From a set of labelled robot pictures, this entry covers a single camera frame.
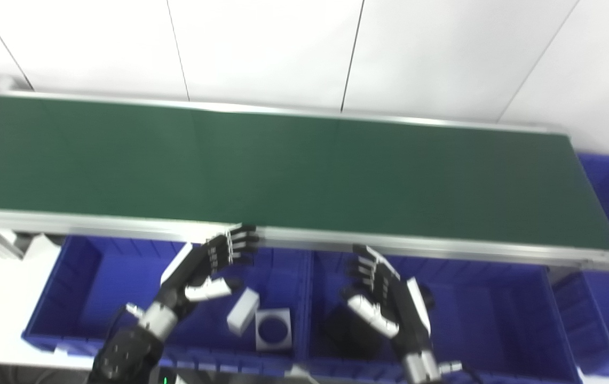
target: white box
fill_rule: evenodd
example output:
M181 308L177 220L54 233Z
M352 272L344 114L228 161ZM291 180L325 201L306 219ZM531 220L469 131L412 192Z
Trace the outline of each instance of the white box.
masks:
M285 337L279 342L270 343L259 334L259 327L262 321L275 319L280 321L286 328ZM255 337L256 350L284 350L292 348L292 325L290 325L290 308L263 309L257 311L255 315Z
M231 309L231 313L226 317L228 329L236 335L242 336L252 319L255 318L255 312L258 308L259 294L251 289L245 289L245 292Z

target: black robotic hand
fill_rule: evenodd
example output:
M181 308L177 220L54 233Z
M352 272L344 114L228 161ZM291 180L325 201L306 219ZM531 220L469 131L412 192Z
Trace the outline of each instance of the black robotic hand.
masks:
M212 280L211 275L236 262L251 263L244 253L256 251L259 237L255 230L255 226L241 226L201 246L183 248L138 324L123 328L106 340L93 361L88 382L147 384L175 326L201 301L226 296L243 286L239 279Z
M358 260L349 275L358 278L341 291L347 306L379 333L390 339L404 366L409 384L441 381L432 352L428 309L434 299L415 278L402 280L387 259L365 245L353 245Z
M211 275L234 263L251 264L244 253L257 250L259 236L255 230L255 226L240 226L192 248L188 255L179 253L170 265L174 270L162 282L155 301L171 308L181 320L201 301L226 296L243 287L239 279L212 280Z

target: green conveyor belt surface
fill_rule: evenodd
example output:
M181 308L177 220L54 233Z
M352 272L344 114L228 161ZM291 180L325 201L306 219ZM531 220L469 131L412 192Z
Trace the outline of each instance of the green conveyor belt surface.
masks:
M558 134L0 97L0 209L609 250Z

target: robotic hand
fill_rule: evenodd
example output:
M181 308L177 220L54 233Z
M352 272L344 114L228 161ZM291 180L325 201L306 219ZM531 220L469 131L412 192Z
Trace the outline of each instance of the robotic hand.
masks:
M348 307L390 339L409 384L441 381L441 367L434 360L430 340L428 309L434 306L430 290L415 277L402 280L370 246L353 245L353 251L359 257L348 274L360 281L341 291Z
M155 301L138 324L119 330L98 352L87 382L148 383L162 356L164 342L175 326L190 315L198 303L231 294L242 287L239 279L211 279L233 263L250 264L242 253L256 251L255 226L241 226L192 248L187 245L172 261Z

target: white wall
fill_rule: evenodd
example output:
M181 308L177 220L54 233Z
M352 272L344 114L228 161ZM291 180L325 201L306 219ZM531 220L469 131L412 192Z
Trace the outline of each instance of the white wall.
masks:
M38 91L345 100L345 111L549 124L609 153L605 0L0 0L0 37L0 73L21 68Z
M502 121L558 124L609 153L609 2L580 0Z

